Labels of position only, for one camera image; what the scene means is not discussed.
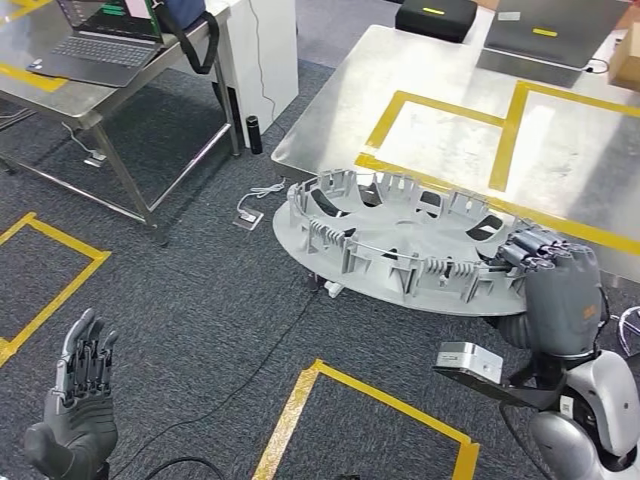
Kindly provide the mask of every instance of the white cable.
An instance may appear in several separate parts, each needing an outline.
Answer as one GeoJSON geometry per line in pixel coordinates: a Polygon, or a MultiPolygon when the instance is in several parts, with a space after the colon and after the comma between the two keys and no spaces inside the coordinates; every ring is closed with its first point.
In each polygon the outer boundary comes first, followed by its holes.
{"type": "Polygon", "coordinates": [[[240,215],[243,215],[243,214],[244,215],[249,215],[249,213],[240,208],[240,206],[242,205],[242,203],[245,200],[246,200],[249,197],[264,198],[264,197],[269,195],[269,193],[279,192],[279,191],[282,190],[283,188],[285,188],[285,182],[286,182],[286,181],[287,181],[286,178],[283,178],[281,183],[276,183],[275,185],[272,185],[270,187],[255,187],[255,188],[252,188],[251,190],[251,193],[248,193],[248,194],[245,195],[244,197],[241,198],[240,201],[238,202],[238,206],[235,207],[235,209],[238,210],[238,213],[239,213],[240,215]]]}
{"type": "Polygon", "coordinates": [[[69,133],[71,134],[71,139],[73,140],[74,142],[77,143],[78,145],[80,145],[81,147],[82,147],[82,150],[85,150],[85,152],[90,153],[91,155],[100,155],[100,153],[97,150],[91,150],[91,148],[87,148],[86,146],[85,146],[84,143],[75,138],[75,135],[73,134],[73,130],[72,130],[72,128],[69,127],[69,125],[67,125],[64,122],[62,122],[62,126],[69,130],[69,133]]]}
{"type": "Polygon", "coordinates": [[[17,112],[16,112],[13,115],[0,115],[0,118],[2,118],[2,120],[9,120],[9,119],[11,119],[11,118],[16,118],[18,115],[22,115],[23,113],[26,112],[26,110],[27,109],[26,109],[26,108],[23,108],[22,110],[18,110],[17,112]]]}

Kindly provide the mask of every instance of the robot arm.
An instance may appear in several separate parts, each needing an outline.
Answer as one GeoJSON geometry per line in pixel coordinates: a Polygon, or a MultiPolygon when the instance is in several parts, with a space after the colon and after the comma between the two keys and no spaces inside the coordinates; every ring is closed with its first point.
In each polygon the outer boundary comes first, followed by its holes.
{"type": "Polygon", "coordinates": [[[494,262],[525,277],[527,312],[488,321],[506,342],[530,350],[529,363],[500,382],[500,357],[449,342],[435,370],[503,404],[538,410],[531,431],[560,480],[640,478],[640,400],[633,376],[625,360],[595,342],[608,312],[593,252],[528,226],[494,262]],[[530,379],[534,387],[525,386],[530,379]]]}
{"type": "Polygon", "coordinates": [[[45,401],[44,420],[25,434],[26,456],[43,475],[55,480],[108,478],[106,459],[118,441],[110,388],[117,335],[109,333],[100,349],[102,328],[91,309],[72,327],[57,362],[56,385],[45,401]]]}

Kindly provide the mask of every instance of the gray laptop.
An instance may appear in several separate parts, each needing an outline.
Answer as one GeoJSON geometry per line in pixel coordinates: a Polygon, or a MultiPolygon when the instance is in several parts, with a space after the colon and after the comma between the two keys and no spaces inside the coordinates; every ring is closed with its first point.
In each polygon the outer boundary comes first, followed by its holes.
{"type": "Polygon", "coordinates": [[[500,0],[485,47],[583,68],[630,4],[626,0],[500,0]]]}
{"type": "Polygon", "coordinates": [[[57,0],[72,33],[27,70],[88,83],[125,87],[162,44],[146,0],[57,0]]]}

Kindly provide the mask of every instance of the metal table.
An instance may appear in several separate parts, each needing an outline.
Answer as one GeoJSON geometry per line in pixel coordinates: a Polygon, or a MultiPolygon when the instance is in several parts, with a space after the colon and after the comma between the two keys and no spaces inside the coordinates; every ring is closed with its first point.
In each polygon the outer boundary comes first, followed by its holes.
{"type": "Polygon", "coordinates": [[[640,281],[640,95],[606,75],[584,73],[568,91],[479,68],[478,38],[372,26],[272,159],[297,179],[393,170],[475,191],[640,281]]]}
{"type": "MultiPolygon", "coordinates": [[[[73,129],[91,131],[96,138],[99,147],[106,155],[107,161],[113,167],[118,180],[127,191],[137,211],[131,211],[109,200],[99,198],[23,161],[9,158],[0,159],[4,160],[9,167],[20,167],[28,170],[146,224],[155,232],[158,242],[165,244],[166,243],[165,232],[158,225],[153,213],[156,208],[226,133],[229,133],[231,137],[233,154],[239,155],[240,153],[220,60],[216,58],[214,68],[220,87],[220,97],[226,118],[226,123],[187,163],[169,187],[150,204],[147,203],[140,194],[135,180],[129,174],[113,148],[106,132],[103,128],[102,121],[115,108],[181,58],[183,54],[177,40],[173,35],[165,35],[166,48],[125,88],[117,89],[82,82],[47,79],[27,74],[23,72],[23,68],[50,50],[52,45],[55,45],[67,35],[69,32],[69,27],[64,16],[56,2],[47,3],[47,0],[29,0],[29,2],[34,4],[40,1],[44,5],[30,11],[28,15],[12,19],[11,11],[8,11],[10,7],[8,3],[6,3],[7,1],[0,0],[0,7],[5,10],[4,12],[0,10],[0,13],[5,15],[5,20],[0,19],[0,97],[26,107],[30,112],[40,112],[65,122],[73,129]]],[[[17,0],[9,1],[23,3],[22,0],[20,2],[17,0]]],[[[209,2],[208,7],[220,25],[220,30],[223,31],[222,27],[229,18],[229,7],[222,1],[209,2]]],[[[193,44],[197,44],[208,35],[208,27],[206,23],[202,23],[192,28],[187,36],[193,44]]],[[[7,128],[13,123],[15,122],[7,122],[0,126],[0,128],[7,128]]]]}

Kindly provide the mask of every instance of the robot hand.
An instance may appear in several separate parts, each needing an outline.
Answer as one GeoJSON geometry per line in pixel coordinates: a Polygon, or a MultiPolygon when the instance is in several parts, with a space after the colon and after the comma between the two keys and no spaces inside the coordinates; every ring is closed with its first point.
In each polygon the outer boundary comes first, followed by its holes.
{"type": "Polygon", "coordinates": [[[29,460],[55,480],[103,480],[106,459],[115,447],[110,376],[115,332],[99,349],[103,324],[85,311],[65,338],[57,362],[56,385],[45,401],[42,423],[26,430],[29,460]]]}

